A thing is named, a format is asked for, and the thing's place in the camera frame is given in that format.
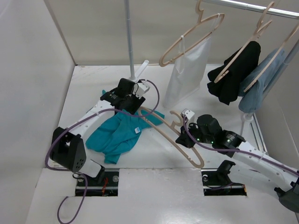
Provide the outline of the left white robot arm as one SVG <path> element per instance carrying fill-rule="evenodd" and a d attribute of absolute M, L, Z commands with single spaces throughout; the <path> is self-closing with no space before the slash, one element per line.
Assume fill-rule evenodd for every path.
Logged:
<path fill-rule="evenodd" d="M 144 94 L 149 89 L 145 80 L 135 83 L 121 78 L 118 86 L 103 94 L 77 122 L 54 131 L 49 158 L 73 173 L 87 175 L 92 184 L 101 184 L 104 167 L 87 157 L 87 139 L 110 115 L 121 112 L 133 116 L 145 101 Z"/>

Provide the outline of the teal t shirt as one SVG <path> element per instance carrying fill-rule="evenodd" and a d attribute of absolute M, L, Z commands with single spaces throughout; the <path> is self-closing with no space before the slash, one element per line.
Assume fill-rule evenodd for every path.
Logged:
<path fill-rule="evenodd" d="M 104 162 L 116 164 L 137 143 L 142 130 L 151 128 L 142 118 L 117 113 L 103 122 L 87 139 L 88 149 L 103 153 Z"/>

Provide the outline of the beige wooden hanger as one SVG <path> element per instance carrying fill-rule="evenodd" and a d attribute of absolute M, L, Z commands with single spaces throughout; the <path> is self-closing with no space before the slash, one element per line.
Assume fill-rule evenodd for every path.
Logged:
<path fill-rule="evenodd" d="M 172 121 L 172 123 L 168 123 L 164 118 L 160 117 L 159 115 L 157 115 L 155 112 L 151 113 L 151 115 L 153 115 L 155 118 L 157 118 L 159 121 L 161 121 L 163 124 L 165 124 L 170 130 L 172 130 L 178 137 L 180 136 L 180 132 L 176 129 L 176 127 L 182 127 L 184 124 L 183 121 L 183 115 L 191 115 L 191 118 L 194 117 L 194 113 L 189 110 L 189 109 L 185 109 L 183 110 L 183 114 L 178 113 L 174 110 L 170 111 L 171 115 L 175 115 L 179 121 Z M 168 136 L 163 130 L 161 130 L 159 127 L 157 127 L 154 123 L 152 123 L 150 120 L 148 120 L 146 117 L 142 117 L 142 119 L 148 124 L 150 125 L 152 128 L 154 128 L 160 135 L 162 135 L 166 140 L 168 140 L 172 146 L 174 146 L 187 160 L 188 162 L 195 168 L 203 168 L 205 165 L 205 162 L 203 160 L 203 158 L 201 157 L 200 153 L 198 152 L 198 150 L 195 147 L 191 147 L 191 150 L 193 151 L 193 153 L 195 154 L 195 156 L 198 158 L 198 160 L 200 161 L 199 164 L 197 164 L 195 161 L 193 161 L 191 159 L 191 157 L 179 146 L 178 143 L 175 142 L 175 140 L 173 140 L 170 136 Z"/>

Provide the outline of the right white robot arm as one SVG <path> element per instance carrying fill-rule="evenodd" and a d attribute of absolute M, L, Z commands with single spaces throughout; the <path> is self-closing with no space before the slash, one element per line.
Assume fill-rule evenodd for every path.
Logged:
<path fill-rule="evenodd" d="M 299 171 L 257 150 L 242 136 L 223 130 L 209 114 L 190 122 L 190 112 L 181 113 L 181 134 L 176 142 L 186 147 L 201 146 L 225 155 L 216 170 L 220 187 L 233 183 L 252 186 L 277 199 L 284 207 L 299 211 Z"/>

